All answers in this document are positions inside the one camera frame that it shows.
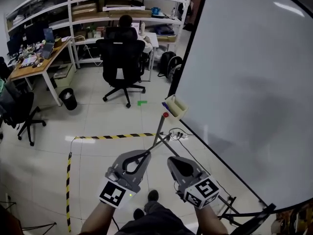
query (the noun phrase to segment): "black backpack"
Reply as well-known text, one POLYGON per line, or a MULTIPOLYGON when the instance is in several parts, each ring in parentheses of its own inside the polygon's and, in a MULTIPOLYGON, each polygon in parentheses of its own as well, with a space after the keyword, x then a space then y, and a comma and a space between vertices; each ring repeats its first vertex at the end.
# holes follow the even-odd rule
POLYGON ((168 77, 169 71, 168 71, 168 65, 170 63, 170 60, 175 57, 176 54, 172 51, 167 51, 162 54, 160 63, 158 65, 159 73, 158 77, 166 76, 168 77))

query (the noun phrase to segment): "tile floor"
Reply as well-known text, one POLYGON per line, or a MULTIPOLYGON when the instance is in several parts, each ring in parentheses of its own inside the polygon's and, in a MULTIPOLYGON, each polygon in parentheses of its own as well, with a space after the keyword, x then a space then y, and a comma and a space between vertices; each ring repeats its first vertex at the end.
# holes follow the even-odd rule
MULTIPOLYGON (((57 226, 48 234, 68 234, 66 169, 70 149, 73 153, 70 169, 71 227, 72 234, 78 234, 82 224, 99 202, 95 195, 98 184, 116 157, 126 151, 147 149, 152 145, 151 137, 75 140, 70 145, 75 136, 155 133, 157 130, 162 114, 161 102, 170 87, 166 79, 159 78, 154 70, 152 81, 141 83, 146 86, 146 94, 137 89, 129 90, 132 106, 127 109, 126 98, 122 92, 115 93, 108 102, 103 102, 102 97, 110 87, 103 80, 101 72, 101 67, 87 67, 77 71, 71 88, 74 89, 79 105, 72 112, 67 111, 65 106, 56 106, 50 92, 45 90, 44 81, 37 81, 34 90, 36 104, 42 110, 38 117, 46 120, 47 125, 36 125, 32 128, 34 147, 29 146, 27 133, 24 132, 19 141, 16 129, 2 125, 4 139, 0 144, 0 201, 5 201, 5 193, 8 193, 12 201, 17 202, 11 209, 23 227, 56 222, 57 226), (138 106, 139 100, 146 100, 148 103, 138 106)), ((174 127, 186 130, 179 122, 166 121, 163 131, 168 132, 174 127)), ((240 212, 261 210, 256 197, 199 140, 189 136, 182 143, 230 194, 237 196, 234 206, 240 212)), ((181 156, 192 159, 177 141, 170 141, 170 144, 181 156)), ((141 191, 114 214, 120 227, 132 220, 136 208, 144 206, 148 192, 157 189, 160 203, 170 208, 192 231, 197 230, 194 209, 175 195, 174 181, 166 165, 169 156, 171 153, 164 145, 153 150, 152 159, 140 184, 141 191)), ((222 191, 222 196, 226 198, 227 194, 222 191)), ((216 213, 224 208, 220 201, 214 201, 211 206, 216 213)), ((229 232, 234 229, 226 221, 224 223, 229 232)), ((270 224, 268 221, 256 234, 269 234, 270 224)), ((112 224, 109 234, 115 232, 117 229, 112 224)))

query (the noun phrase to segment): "green object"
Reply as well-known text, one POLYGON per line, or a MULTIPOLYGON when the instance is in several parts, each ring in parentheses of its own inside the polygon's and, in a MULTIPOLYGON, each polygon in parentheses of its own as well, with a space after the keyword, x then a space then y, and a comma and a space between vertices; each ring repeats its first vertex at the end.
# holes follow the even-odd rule
POLYGON ((138 101, 138 106, 141 106, 141 104, 146 104, 148 101, 138 101))

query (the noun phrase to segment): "blue object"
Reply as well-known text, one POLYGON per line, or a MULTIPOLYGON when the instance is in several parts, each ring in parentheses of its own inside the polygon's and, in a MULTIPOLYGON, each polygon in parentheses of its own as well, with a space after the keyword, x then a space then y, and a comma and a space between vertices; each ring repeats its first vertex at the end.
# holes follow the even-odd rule
POLYGON ((169 112, 171 112, 171 111, 170 111, 170 108, 168 107, 168 105, 167 105, 165 102, 162 102, 162 105, 163 105, 169 112))
POLYGON ((161 9, 158 8, 158 7, 153 7, 153 8, 151 9, 151 11, 152 11, 152 14, 153 14, 153 15, 158 15, 158 13, 161 11, 161 9))

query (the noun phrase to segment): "black office chair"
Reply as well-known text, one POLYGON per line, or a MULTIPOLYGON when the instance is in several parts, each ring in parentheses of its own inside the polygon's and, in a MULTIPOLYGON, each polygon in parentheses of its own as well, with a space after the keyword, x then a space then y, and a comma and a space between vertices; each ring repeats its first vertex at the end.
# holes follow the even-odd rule
MULTIPOLYGON (((0 57, 0 78, 6 82, 8 77, 10 76, 10 74, 12 73, 12 71, 8 68, 8 66, 6 65, 6 63, 4 62, 4 58, 0 57)), ((26 81, 23 79, 18 79, 15 80, 13 82, 15 84, 15 87, 23 93, 27 93, 27 83, 26 81)))
POLYGON ((139 59, 145 48, 145 43, 140 40, 123 40, 117 41, 112 39, 100 39, 96 42, 103 60, 103 78, 113 89, 103 97, 103 101, 107 101, 107 97, 114 92, 123 89, 127 98, 127 108, 130 108, 131 102, 128 97, 127 88, 142 89, 142 93, 146 93, 143 86, 134 85, 140 79, 139 59), (117 79, 117 69, 123 70, 124 79, 117 79))
POLYGON ((3 122, 11 125, 13 128, 17 124, 24 123, 18 133, 18 138, 22 140, 21 134, 27 128, 30 146, 34 146, 34 142, 32 142, 30 136, 31 124, 42 123, 43 126, 46 126, 43 120, 33 120, 35 113, 40 111, 40 108, 36 107, 31 112, 33 102, 33 93, 22 94, 15 88, 15 85, 11 81, 5 83, 0 95, 0 114, 3 117, 3 122))
MULTIPOLYGON (((114 39, 116 41, 124 41, 124 40, 137 40, 138 34, 134 27, 106 27, 106 33, 104 35, 104 39, 114 39)), ((148 54, 142 53, 139 59, 140 65, 140 76, 142 76, 145 72, 146 59, 148 54)))
POLYGON ((137 40, 137 31, 133 27, 106 27, 104 39, 137 40))

